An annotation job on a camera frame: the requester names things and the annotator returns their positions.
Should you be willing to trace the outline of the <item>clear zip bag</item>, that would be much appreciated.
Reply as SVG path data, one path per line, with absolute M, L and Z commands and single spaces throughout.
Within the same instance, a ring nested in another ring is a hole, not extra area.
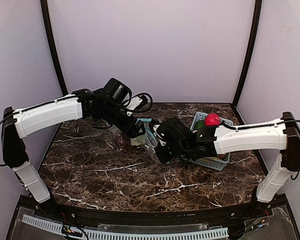
M 112 140 L 117 152 L 129 150 L 132 147 L 141 147 L 146 150 L 150 148 L 150 142 L 148 141 L 146 132 L 140 136 L 131 138 L 114 125 L 110 127 L 109 131 L 112 133 Z
M 155 148 L 158 146 L 157 138 L 150 128 L 151 118 L 139 118 L 143 122 L 145 134 L 141 138 L 141 147 L 148 151 L 153 157 L 156 153 Z

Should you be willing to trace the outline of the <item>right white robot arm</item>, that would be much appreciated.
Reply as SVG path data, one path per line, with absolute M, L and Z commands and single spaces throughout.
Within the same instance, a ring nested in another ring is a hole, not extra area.
M 300 120 L 291 112 L 272 121 L 230 126 L 203 126 L 197 131 L 178 118 L 168 118 L 150 127 L 159 143 L 154 149 L 161 163 L 173 158 L 196 161 L 232 152 L 278 150 L 276 161 L 258 185 L 255 199 L 269 203 L 293 173 L 300 172 Z

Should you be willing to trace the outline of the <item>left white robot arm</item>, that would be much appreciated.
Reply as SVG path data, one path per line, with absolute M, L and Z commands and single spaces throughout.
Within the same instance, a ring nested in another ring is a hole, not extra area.
M 133 95 L 128 86 L 111 78 L 97 90 L 79 89 L 26 108 L 7 107 L 0 121 L 0 168 L 11 169 L 38 204 L 50 202 L 52 193 L 27 153 L 31 139 L 62 123 L 88 118 L 104 122 L 105 129 L 117 127 L 123 134 L 135 138 L 146 130 L 134 114 L 148 111 L 152 103 L 147 93 Z

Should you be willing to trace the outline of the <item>dark red pomegranate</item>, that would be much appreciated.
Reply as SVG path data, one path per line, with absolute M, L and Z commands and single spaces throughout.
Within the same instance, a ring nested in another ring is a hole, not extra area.
M 131 147 L 131 139 L 124 134 L 115 135 L 114 143 L 119 150 L 127 150 Z

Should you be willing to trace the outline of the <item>white cauliflower toy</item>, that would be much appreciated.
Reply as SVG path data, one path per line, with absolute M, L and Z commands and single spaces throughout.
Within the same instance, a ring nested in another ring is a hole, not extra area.
M 146 137 L 144 135 L 131 138 L 130 139 L 130 145 L 131 146 L 144 146 L 146 144 Z

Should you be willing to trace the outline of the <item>green bumpy cucumber toy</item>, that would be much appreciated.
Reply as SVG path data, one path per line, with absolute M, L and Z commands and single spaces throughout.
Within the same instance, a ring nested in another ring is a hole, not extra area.
M 204 120 L 199 120 L 195 123 L 194 125 L 194 130 L 198 131 L 200 128 L 205 126 L 205 121 Z

